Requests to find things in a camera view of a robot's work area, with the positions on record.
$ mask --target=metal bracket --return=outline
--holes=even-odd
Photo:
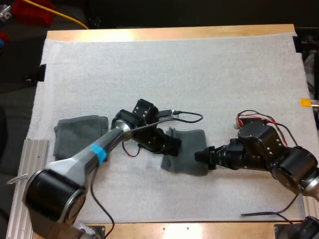
[[[46,165],[48,146],[48,140],[26,139],[24,141],[18,176],[13,180],[16,181],[16,185],[6,239],[33,238],[34,232],[28,210],[22,203],[24,188],[27,183],[25,175],[31,176]]]

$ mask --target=yellow cable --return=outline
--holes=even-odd
[[[35,3],[35,2],[32,2],[32,1],[30,1],[30,0],[23,0],[23,1],[29,3],[29,4],[31,4],[31,5],[33,5],[33,6],[37,6],[37,7],[41,8],[41,9],[44,9],[44,10],[46,10],[46,11],[52,12],[52,13],[54,13],[54,14],[56,14],[56,15],[65,17],[65,18],[67,18],[67,19],[69,19],[69,20],[71,20],[71,21],[76,22],[77,24],[80,24],[80,25],[81,25],[82,27],[84,27],[85,29],[89,29],[89,28],[88,28],[86,25],[84,25],[82,22],[80,22],[80,21],[78,21],[77,19],[74,19],[74,18],[72,18],[72,17],[70,17],[70,16],[64,15],[64,14],[58,12],[58,11],[49,9],[49,8],[47,8],[47,7],[44,7],[44,6],[41,6],[41,5],[39,5],[39,4]]]

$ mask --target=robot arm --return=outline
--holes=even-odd
[[[269,171],[285,188],[319,201],[319,169],[306,149],[285,147],[276,130],[262,120],[252,120],[238,131],[228,145],[195,153],[195,160],[213,170],[221,165],[233,170]]]
[[[178,154],[181,141],[166,135],[156,125],[133,130],[157,122],[158,114],[153,104],[140,99],[133,112],[121,110],[112,121],[111,131],[93,144],[71,158],[52,162],[34,173],[23,196],[33,230],[45,239],[91,238],[72,225],[85,202],[87,176],[106,161],[118,143],[132,138],[151,152]]]

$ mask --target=gray cloth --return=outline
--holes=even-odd
[[[70,158],[108,131],[108,118],[83,116],[59,120],[55,131],[53,155],[57,160]]]
[[[187,173],[204,176],[208,173],[207,165],[195,161],[194,154],[206,147],[205,132],[201,129],[192,131],[177,131],[169,128],[168,135],[181,140],[181,147],[177,157],[164,155],[161,162],[162,169],[175,173]]]

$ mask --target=red wire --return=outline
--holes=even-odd
[[[276,127],[276,129],[279,131],[279,134],[281,135],[281,138],[282,138],[282,141],[283,141],[283,144],[285,145],[285,147],[288,147],[288,144],[286,142],[286,139],[285,139],[285,136],[283,135],[283,133],[281,132],[281,130],[279,129],[278,125],[277,125],[277,122],[272,118],[272,119],[266,119],[266,118],[263,118],[263,117],[258,117],[258,116],[255,116],[255,115],[239,115],[237,116],[236,118],[236,121],[239,122],[241,124],[241,126],[244,125],[244,123],[239,119],[239,117],[241,116],[244,116],[244,117],[254,117],[254,118],[258,118],[258,119],[261,119],[261,120],[266,120],[268,123],[273,123],[274,126]]]
[[[131,157],[131,158],[134,158],[134,157],[138,156],[138,154],[140,153],[140,149],[141,149],[141,147],[139,146],[138,152],[137,152],[135,155],[133,155],[133,154],[130,154],[130,153],[125,149],[125,147],[124,147],[124,142],[122,142],[122,148],[123,148],[124,152],[125,152],[129,157]]]

